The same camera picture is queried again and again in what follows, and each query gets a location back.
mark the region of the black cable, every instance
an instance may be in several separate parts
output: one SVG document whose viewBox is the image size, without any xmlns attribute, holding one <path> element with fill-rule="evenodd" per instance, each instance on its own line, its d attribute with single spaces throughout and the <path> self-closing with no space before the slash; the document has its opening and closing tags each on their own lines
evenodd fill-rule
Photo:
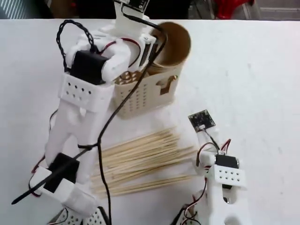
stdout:
<svg viewBox="0 0 300 225">
<path fill-rule="evenodd" d="M 102 179 L 102 182 L 105 186 L 105 189 L 106 189 L 106 193 L 107 193 L 107 199 L 108 199 L 108 215 L 109 215 L 109 221 L 110 221 L 110 224 L 109 225 L 112 225 L 112 212 L 111 212 L 111 197 L 110 197 L 110 192 L 109 192 L 109 188 L 108 188 L 108 185 L 106 183 L 106 180 L 105 180 L 105 176 L 104 176 L 104 171 L 103 171 L 103 164 L 102 164 L 102 150 L 101 150 L 101 139 L 102 139 L 102 136 L 104 134 L 104 132 L 106 131 L 108 125 L 112 122 L 113 118 L 118 114 L 118 112 L 121 110 L 121 108 L 125 105 L 125 103 L 129 100 L 129 98 L 133 95 L 133 93 L 136 91 L 136 89 L 138 88 L 138 86 L 140 85 L 140 83 L 142 82 L 142 79 L 145 77 L 146 75 L 146 72 L 147 70 L 150 68 L 150 66 L 153 64 L 154 60 L 157 58 L 157 56 L 162 52 L 163 48 L 165 47 L 165 44 L 167 43 L 168 41 L 168 35 L 167 33 L 164 31 L 163 28 L 161 28 L 160 26 L 154 24 L 154 23 L 151 23 L 149 21 L 146 21 L 146 20 L 143 20 L 141 18 L 138 18 L 136 16 L 132 16 L 132 15 L 127 15 L 123 12 L 123 8 L 124 8 L 124 5 L 122 5 L 121 7 L 121 11 L 123 13 L 123 15 L 128 18 L 129 20 L 132 20 L 132 21 L 135 21 L 135 22 L 138 22 L 138 23 L 143 23 L 143 24 L 146 24 L 148 26 L 151 26 L 155 29 L 157 29 L 158 31 L 160 31 L 164 36 L 165 36 L 165 39 L 162 43 L 162 45 L 160 46 L 160 48 L 158 49 L 158 51 L 149 59 L 149 62 L 146 66 L 146 68 L 144 69 L 144 71 L 142 72 L 141 74 L 141 77 L 139 78 L 139 80 L 137 81 L 136 85 L 133 87 L 133 89 L 130 91 L 130 93 L 126 96 L 126 98 L 121 102 L 121 104 L 118 106 L 118 108 L 112 113 L 112 115 L 110 116 L 110 118 L 108 119 L 108 121 L 105 123 L 105 125 L 103 126 L 103 129 L 98 137 L 98 140 L 97 140 L 97 146 L 98 146 L 98 158 L 99 158 L 99 168 L 100 168 L 100 175 L 101 175 L 101 179 Z"/>
<path fill-rule="evenodd" d="M 48 223 L 47 225 L 58 225 L 58 224 L 62 224 L 62 223 L 64 223 L 64 222 L 66 222 L 67 221 L 67 219 L 68 219 L 68 217 L 69 217 L 69 211 L 67 210 L 67 208 L 64 208 L 64 210 L 66 211 L 66 218 L 63 220 L 63 221 L 61 221 L 61 222 L 54 222 L 54 223 Z"/>
<path fill-rule="evenodd" d="M 203 129 L 204 132 L 207 134 L 208 137 L 210 137 L 211 141 L 214 143 L 214 145 L 216 146 L 217 148 L 217 155 L 219 154 L 219 150 L 220 150 L 220 147 L 218 146 L 217 142 L 215 141 L 215 139 L 213 139 L 213 137 L 206 131 L 206 129 L 204 128 Z"/>
<path fill-rule="evenodd" d="M 58 29 L 58 32 L 57 32 L 57 36 L 56 36 L 56 42 L 57 42 L 57 45 L 60 49 L 60 53 L 61 53 L 62 58 L 63 58 L 63 65 L 64 65 L 65 72 L 68 72 L 69 68 L 67 67 L 66 54 L 65 54 L 64 49 L 63 49 L 63 47 L 61 45 L 61 42 L 60 42 L 60 35 L 63 32 L 65 25 L 67 25 L 68 23 L 74 24 L 78 28 L 80 28 L 84 31 L 86 37 L 88 38 L 89 44 L 90 44 L 90 52 L 91 53 L 99 53 L 99 50 L 98 50 L 97 46 L 95 46 L 95 44 L 94 44 L 94 38 L 90 34 L 88 29 L 86 29 L 81 23 L 75 22 L 74 20 L 65 20 L 64 22 L 61 23 L 61 25 Z"/>
<path fill-rule="evenodd" d="M 27 197 L 28 195 L 34 193 L 36 190 L 38 190 L 41 186 L 43 186 L 45 183 L 52 180 L 54 177 L 58 176 L 62 172 L 64 172 L 70 165 L 72 165 L 80 156 L 82 156 L 84 153 L 89 151 L 90 149 L 85 149 L 82 152 L 80 152 L 78 155 L 76 155 L 74 158 L 71 158 L 69 161 L 67 161 L 64 165 L 59 167 L 57 170 L 55 170 L 51 175 L 43 179 L 41 182 L 39 182 L 36 186 L 30 188 L 28 191 L 24 192 L 22 195 L 14 199 L 11 204 L 17 204 L 19 201 L 21 201 L 23 198 Z"/>
<path fill-rule="evenodd" d="M 193 3 L 194 3 L 194 5 L 195 5 L 195 7 L 196 7 L 198 16 L 200 17 L 200 19 L 202 19 L 202 16 L 201 16 L 200 10 L 199 10 L 199 8 L 198 8 L 197 2 L 196 2 L 195 0 L 193 0 Z"/>
</svg>

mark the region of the red object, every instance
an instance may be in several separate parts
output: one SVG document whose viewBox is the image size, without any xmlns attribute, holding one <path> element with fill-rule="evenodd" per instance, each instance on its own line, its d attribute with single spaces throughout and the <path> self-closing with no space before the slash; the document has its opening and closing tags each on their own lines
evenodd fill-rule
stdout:
<svg viewBox="0 0 300 225">
<path fill-rule="evenodd" d="M 249 2 L 254 4 L 254 0 L 215 0 L 217 4 L 217 17 L 221 20 L 230 20 L 237 6 Z"/>
</svg>

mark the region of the wire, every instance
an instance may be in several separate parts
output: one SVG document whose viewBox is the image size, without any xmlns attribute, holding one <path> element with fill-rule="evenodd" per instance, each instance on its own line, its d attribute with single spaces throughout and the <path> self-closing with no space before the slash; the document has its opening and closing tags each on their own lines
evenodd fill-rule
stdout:
<svg viewBox="0 0 300 225">
<path fill-rule="evenodd" d="M 69 217 L 69 211 L 67 210 L 67 208 L 64 208 L 64 210 L 66 210 L 66 218 L 63 220 L 63 221 L 60 221 L 60 222 L 54 222 L 54 223 L 48 223 L 47 225 L 57 225 L 57 224 L 62 224 L 64 222 L 66 222 L 66 220 L 68 219 Z"/>
<path fill-rule="evenodd" d="M 198 220 L 192 219 L 192 218 L 191 219 L 186 218 L 185 220 L 182 221 L 181 225 L 187 224 L 187 221 L 189 221 L 189 220 L 194 221 L 194 222 L 198 223 L 199 225 L 201 225 L 201 223 Z"/>
<path fill-rule="evenodd" d="M 95 46 L 94 44 L 94 38 L 93 36 L 90 34 L 90 32 L 88 31 L 88 29 L 86 29 L 81 23 L 79 22 L 75 22 L 74 20 L 65 20 L 64 22 L 61 23 L 60 27 L 59 27 L 59 30 L 57 32 L 57 36 L 56 36 L 56 43 L 60 49 L 60 53 L 62 55 L 62 58 L 63 58 L 63 65 L 64 65 L 64 69 L 65 69 L 65 72 L 68 72 L 70 71 L 69 68 L 67 67 L 67 62 L 66 62 L 66 54 L 64 52 L 64 49 L 61 45 L 61 42 L 60 42 L 60 36 L 64 30 L 64 27 L 68 24 L 68 23 L 71 23 L 71 24 L 74 24 L 76 25 L 79 29 L 82 29 L 86 35 L 86 37 L 88 38 L 88 41 L 90 43 L 90 52 L 91 53 L 99 53 L 99 50 L 97 48 L 97 46 Z"/>
<path fill-rule="evenodd" d="M 133 89 L 130 91 L 130 93 L 125 97 L 125 99 L 121 102 L 121 104 L 118 106 L 118 108 L 112 113 L 112 115 L 110 116 L 110 118 L 108 119 L 108 121 L 105 123 L 99 137 L 98 137 L 98 141 L 97 141 L 97 146 L 98 146 L 98 158 L 99 158 L 99 168 L 100 168 L 100 175 L 101 175 L 101 179 L 102 182 L 105 186 L 106 189 L 106 193 L 107 193 L 107 198 L 108 198 L 108 214 L 109 214 L 109 225 L 112 225 L 112 213 L 111 213 L 111 198 L 110 198 L 110 193 L 109 193 L 109 188 L 108 185 L 106 183 L 105 180 L 105 176 L 104 176 L 104 171 L 103 171 L 103 165 L 102 165 L 102 150 L 101 150 L 101 139 L 102 136 L 104 134 L 104 132 L 106 131 L 108 125 L 112 122 L 113 118 L 118 114 L 118 112 L 121 110 L 121 108 L 124 106 L 124 104 L 129 100 L 129 98 L 133 95 L 133 93 L 136 91 L 136 89 L 138 88 L 138 86 L 140 85 L 140 83 L 142 82 L 142 79 L 145 77 L 147 70 L 150 68 L 150 66 L 153 64 L 154 60 L 157 58 L 157 56 L 162 52 L 163 48 L 165 47 L 165 44 L 168 41 L 168 35 L 165 32 L 165 30 L 163 28 L 161 28 L 160 26 L 151 23 L 149 21 L 143 20 L 141 18 L 132 16 L 132 15 L 127 15 L 123 12 L 123 8 L 124 5 L 122 5 L 121 7 L 121 11 L 123 13 L 123 15 L 128 18 L 129 20 L 138 22 L 138 23 L 143 23 L 146 24 L 148 26 L 151 26 L 155 29 L 157 29 L 158 31 L 160 31 L 164 36 L 165 39 L 162 43 L 162 45 L 160 46 L 160 48 L 158 49 L 158 51 L 149 59 L 148 64 L 146 65 L 146 68 L 144 69 L 144 71 L 142 72 L 140 79 L 137 81 L 137 83 L 135 84 L 135 86 L 133 87 Z"/>
<path fill-rule="evenodd" d="M 226 147 L 226 154 L 228 152 L 228 147 L 230 145 L 230 142 L 231 142 L 231 139 L 228 139 L 224 144 L 223 146 L 221 147 L 221 151 L 223 151 L 223 149 Z"/>
<path fill-rule="evenodd" d="M 50 133 L 50 131 L 51 131 L 51 129 L 52 129 L 52 125 L 51 125 L 52 123 L 51 123 L 51 121 L 52 121 L 52 119 L 54 118 L 54 116 L 56 115 L 57 111 L 58 111 L 58 109 L 55 110 L 55 111 L 51 114 L 51 116 L 50 116 L 50 118 L 49 118 L 49 133 Z"/>
<path fill-rule="evenodd" d="M 41 182 L 39 182 L 36 186 L 30 188 L 28 191 L 24 192 L 23 194 L 21 194 L 19 197 L 17 197 L 16 199 L 14 199 L 11 204 L 15 205 L 17 204 L 19 201 L 21 201 L 23 198 L 27 197 L 28 195 L 34 193 L 36 190 L 38 190 L 41 186 L 43 186 L 45 183 L 49 182 L 50 180 L 52 180 L 54 177 L 58 176 L 59 174 L 61 174 L 62 172 L 64 172 L 70 165 L 72 165 L 80 156 L 82 156 L 83 154 L 85 154 L 87 151 L 91 150 L 90 148 L 87 148 L 85 150 L 83 150 L 82 152 L 80 152 L 78 155 L 76 155 L 74 158 L 71 158 L 69 161 L 67 161 L 64 165 L 62 165 L 61 167 L 59 167 L 57 170 L 55 170 L 53 173 L 51 173 L 51 175 L 49 175 L 48 177 L 46 177 L 45 179 L 43 179 Z"/>
<path fill-rule="evenodd" d="M 213 139 L 213 137 L 212 137 L 209 133 L 207 133 L 206 129 L 204 128 L 203 130 L 204 130 L 204 132 L 207 134 L 207 136 L 210 137 L 211 141 L 212 141 L 212 142 L 214 143 L 214 145 L 216 146 L 216 148 L 217 148 L 217 155 L 218 155 L 218 154 L 219 154 L 220 147 L 218 146 L 217 142 Z"/>
<path fill-rule="evenodd" d="M 133 39 L 130 39 L 130 38 L 127 38 L 127 37 L 121 37 L 121 39 L 122 39 L 123 41 L 131 42 L 131 43 L 135 44 L 135 45 L 139 48 L 139 53 L 138 53 L 136 59 L 129 65 L 129 68 L 130 68 L 130 67 L 132 67 L 132 66 L 136 63 L 136 61 L 140 58 L 141 53 L 142 53 L 142 48 L 141 48 L 141 46 L 139 45 L 139 43 L 136 42 L 136 41 L 134 41 Z M 110 46 L 112 46 L 112 45 L 114 45 L 114 44 L 116 44 L 116 43 L 117 43 L 116 41 L 112 41 L 112 42 L 108 43 L 108 44 L 104 47 L 104 49 L 103 49 L 102 51 L 100 51 L 99 54 L 102 55 L 106 49 L 108 49 Z"/>
<path fill-rule="evenodd" d="M 195 5 L 195 7 L 196 7 L 198 16 L 200 17 L 200 19 L 202 19 L 202 16 L 201 16 L 200 10 L 199 10 L 199 8 L 198 8 L 197 2 L 196 2 L 195 0 L 193 0 L 193 3 L 194 3 L 194 5 Z"/>
<path fill-rule="evenodd" d="M 199 151 L 197 152 L 196 166 L 199 166 L 199 164 L 201 164 L 201 162 L 200 162 L 200 153 L 201 153 L 201 151 L 204 149 L 204 147 L 206 145 L 209 145 L 209 144 L 213 145 L 217 149 L 216 145 L 212 142 L 207 142 L 204 145 L 202 145 L 201 148 L 199 149 Z"/>
<path fill-rule="evenodd" d="M 189 208 L 191 208 L 192 206 L 196 205 L 200 199 L 203 197 L 204 193 L 205 193 L 205 189 L 206 189 L 206 185 L 207 185 L 207 179 L 205 178 L 205 184 L 204 184 L 204 188 L 203 188 L 203 191 L 200 195 L 200 197 L 198 199 L 196 199 L 195 201 L 193 201 L 192 203 L 190 203 L 186 209 L 184 210 L 184 216 L 187 218 L 187 219 L 192 219 L 192 217 L 188 217 L 188 210 Z"/>
</svg>

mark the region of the red wire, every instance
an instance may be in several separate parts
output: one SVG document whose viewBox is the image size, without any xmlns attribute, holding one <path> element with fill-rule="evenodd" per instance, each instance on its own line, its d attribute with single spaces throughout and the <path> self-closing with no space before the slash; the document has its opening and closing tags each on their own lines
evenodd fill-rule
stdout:
<svg viewBox="0 0 300 225">
<path fill-rule="evenodd" d="M 186 207 L 186 209 L 184 210 L 184 216 L 185 216 L 187 219 L 192 219 L 192 217 L 188 217 L 188 216 L 187 216 L 187 213 L 188 213 L 189 208 L 191 208 L 192 206 L 196 205 L 196 204 L 200 201 L 200 199 L 203 197 L 203 195 L 204 195 L 204 193 L 205 193 L 205 189 L 206 189 L 206 185 L 207 185 L 207 178 L 205 178 L 204 180 L 205 180 L 205 184 L 204 184 L 204 188 L 203 188 L 203 191 L 202 191 L 200 197 L 199 197 L 197 200 L 195 200 L 195 201 L 193 201 L 192 203 L 190 203 L 190 204 Z"/>
<path fill-rule="evenodd" d="M 204 149 L 204 147 L 205 147 L 206 145 L 208 145 L 208 144 L 212 144 L 214 147 L 216 147 L 215 144 L 212 143 L 212 142 L 207 142 L 207 143 L 205 143 L 204 145 L 202 145 L 202 147 L 199 149 L 199 151 L 198 151 L 198 153 L 197 153 L 196 166 L 199 166 L 199 164 L 200 164 L 200 153 L 201 153 L 201 151 L 202 151 L 202 150 Z"/>
<path fill-rule="evenodd" d="M 224 144 L 223 146 L 221 147 L 221 151 L 223 151 L 223 149 L 226 147 L 226 154 L 227 154 L 227 151 L 228 151 L 228 147 L 230 145 L 230 142 L 231 142 L 231 139 L 228 139 Z"/>
<path fill-rule="evenodd" d="M 37 162 L 37 164 L 33 167 L 33 169 L 31 170 L 31 173 L 35 173 L 38 165 L 45 159 L 45 155 Z"/>
<path fill-rule="evenodd" d="M 133 39 L 130 39 L 130 38 L 127 38 L 127 37 L 122 37 L 121 39 L 122 39 L 123 41 L 131 42 L 131 43 L 135 44 L 136 46 L 138 46 L 138 48 L 139 48 L 139 54 L 138 54 L 138 56 L 137 56 L 136 59 L 129 65 L 129 67 L 132 67 L 132 66 L 136 63 L 136 61 L 140 58 L 140 56 L 141 56 L 141 53 L 142 53 L 141 46 L 139 45 L 138 42 L 134 41 Z M 117 43 L 116 41 L 112 41 L 112 42 L 108 43 L 108 44 L 104 47 L 104 49 L 103 49 L 99 54 L 102 55 L 106 49 L 108 49 L 110 46 L 112 46 L 112 45 L 114 45 L 114 44 L 116 44 L 116 43 Z"/>
</svg>

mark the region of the white plastic bracket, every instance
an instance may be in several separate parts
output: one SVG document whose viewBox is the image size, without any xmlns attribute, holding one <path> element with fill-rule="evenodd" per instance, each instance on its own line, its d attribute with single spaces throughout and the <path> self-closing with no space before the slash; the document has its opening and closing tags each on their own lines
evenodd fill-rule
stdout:
<svg viewBox="0 0 300 225">
<path fill-rule="evenodd" d="M 228 203 L 224 201 L 223 184 L 232 186 L 230 192 L 233 198 Z M 207 174 L 207 202 L 210 213 L 199 215 L 199 219 L 204 221 L 203 225 L 252 224 L 248 211 L 246 176 L 241 169 L 213 165 Z"/>
</svg>

